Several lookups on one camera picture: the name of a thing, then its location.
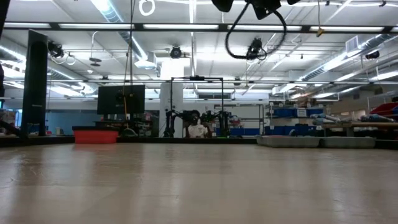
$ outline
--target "speaker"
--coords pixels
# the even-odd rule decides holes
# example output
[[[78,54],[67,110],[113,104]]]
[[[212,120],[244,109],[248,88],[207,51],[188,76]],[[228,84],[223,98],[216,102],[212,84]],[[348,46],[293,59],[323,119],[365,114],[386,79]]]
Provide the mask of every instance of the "speaker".
[[[47,36],[29,31],[21,131],[39,125],[39,136],[45,136],[45,97],[47,92]]]

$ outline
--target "fluorescent light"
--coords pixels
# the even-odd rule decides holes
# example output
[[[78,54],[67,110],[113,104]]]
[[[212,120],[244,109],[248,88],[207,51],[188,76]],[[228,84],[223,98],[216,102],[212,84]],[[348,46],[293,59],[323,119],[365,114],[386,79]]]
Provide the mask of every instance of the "fluorescent light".
[[[224,93],[232,93],[234,90],[226,89]],[[198,89],[198,93],[221,93],[221,89]]]
[[[13,51],[13,50],[9,50],[9,49],[3,47],[2,45],[0,45],[0,50],[3,50],[3,51],[5,51],[5,52],[11,54],[12,56],[14,56],[15,58],[17,58],[17,59],[20,60],[20,61],[23,61],[23,62],[26,61],[26,57],[25,57],[24,55],[21,55],[21,54],[15,52],[15,51]]]
[[[59,24],[62,29],[134,29],[130,24]]]
[[[14,69],[3,67],[4,76],[8,78],[24,78],[25,74],[22,72],[15,71]]]
[[[137,68],[144,68],[144,69],[152,69],[156,67],[156,65],[152,62],[148,62],[147,60],[139,60],[138,62],[134,63]]]
[[[16,87],[16,88],[21,88],[21,89],[24,88],[23,85],[21,85],[21,84],[19,84],[17,82],[9,82],[9,83],[3,83],[3,84],[8,85],[8,86],[13,86],[13,87]]]
[[[354,76],[355,76],[355,74],[344,75],[344,76],[342,76],[342,77],[336,79],[335,81],[336,81],[336,82],[344,81],[344,80],[349,79],[349,78],[354,77]]]
[[[341,91],[340,93],[347,93],[347,92],[353,91],[353,90],[355,90],[355,89],[357,89],[357,88],[359,88],[359,86],[352,87],[352,88],[348,88],[348,89],[346,89],[346,90]]]
[[[218,29],[211,24],[144,24],[145,29]]]
[[[38,29],[38,28],[51,28],[50,24],[48,23],[30,23],[30,22],[5,22],[4,28],[31,28],[31,29]]]
[[[111,4],[108,0],[91,0],[91,2],[101,12],[107,12],[111,9]]]
[[[287,26],[287,30],[301,30],[301,26]],[[235,30],[283,30],[283,26],[261,26],[261,25],[236,25]]]
[[[320,93],[318,95],[315,95],[314,98],[324,98],[324,97],[331,96],[333,94],[335,94],[335,93]]]
[[[294,94],[294,95],[292,96],[292,99],[296,99],[296,98],[301,97],[301,96],[302,96],[302,94],[297,93],[297,94]]]
[[[51,87],[51,91],[67,96],[83,96],[81,93],[59,86]]]
[[[363,31],[363,32],[377,32],[382,31],[384,27],[339,27],[339,26],[324,26],[321,27],[325,31]],[[310,31],[318,31],[317,26],[312,26]]]
[[[378,76],[371,78],[369,81],[375,82],[375,81],[391,78],[391,77],[394,77],[394,76],[397,76],[397,75],[398,75],[397,71],[387,72],[387,73],[379,74]]]

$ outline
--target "monitor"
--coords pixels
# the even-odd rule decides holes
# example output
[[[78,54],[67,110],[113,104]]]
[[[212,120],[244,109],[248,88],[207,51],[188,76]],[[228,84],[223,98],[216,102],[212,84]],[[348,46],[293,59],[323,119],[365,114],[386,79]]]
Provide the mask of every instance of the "monitor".
[[[124,114],[124,99],[127,113],[144,113],[145,85],[99,87],[97,114]]]

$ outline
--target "hanging cable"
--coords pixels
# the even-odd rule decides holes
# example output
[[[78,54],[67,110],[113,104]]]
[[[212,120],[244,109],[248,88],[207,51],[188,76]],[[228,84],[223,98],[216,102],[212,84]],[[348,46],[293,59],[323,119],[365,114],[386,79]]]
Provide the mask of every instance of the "hanging cable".
[[[126,101],[126,95],[124,94],[124,87],[126,86],[127,82],[127,66],[129,65],[130,62],[130,86],[132,89],[132,19],[134,17],[134,10],[136,8],[136,0],[130,0],[130,41],[127,47],[127,53],[126,53],[126,68],[124,71],[124,82],[123,82],[123,88],[122,88],[122,95],[123,95],[123,101],[124,101],[124,117],[127,121],[127,101]]]
[[[243,7],[243,10],[239,14],[239,16],[236,18],[236,20],[233,23],[233,25],[231,26],[230,30],[228,31],[228,33],[227,33],[227,35],[225,37],[225,48],[226,48],[227,53],[232,58],[245,59],[245,60],[254,60],[254,59],[264,60],[264,59],[266,59],[267,55],[272,54],[276,50],[278,50],[279,47],[282,45],[282,43],[285,41],[285,37],[286,37],[286,33],[287,33],[287,25],[286,25],[285,19],[282,17],[282,15],[278,11],[273,10],[273,9],[267,9],[269,12],[275,14],[275,16],[278,17],[278,19],[280,20],[280,22],[282,23],[282,25],[284,27],[284,32],[283,32],[282,38],[280,39],[280,41],[277,44],[277,46],[274,47],[270,52],[266,52],[262,48],[261,40],[260,39],[254,39],[252,44],[251,44],[251,46],[249,47],[249,50],[248,50],[246,55],[235,55],[229,49],[229,36],[231,35],[232,31],[234,30],[234,28],[236,27],[238,22],[241,20],[243,14],[246,12],[246,10],[248,9],[249,5],[250,5],[250,2],[247,2],[246,5]]]

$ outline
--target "man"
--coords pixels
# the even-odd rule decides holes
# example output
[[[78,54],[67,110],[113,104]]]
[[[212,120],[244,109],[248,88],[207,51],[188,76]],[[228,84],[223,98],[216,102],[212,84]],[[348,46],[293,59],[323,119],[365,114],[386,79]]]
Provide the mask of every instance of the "man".
[[[184,123],[186,138],[211,138],[209,125],[205,122],[200,123],[199,114],[199,111],[193,110],[193,121]]]

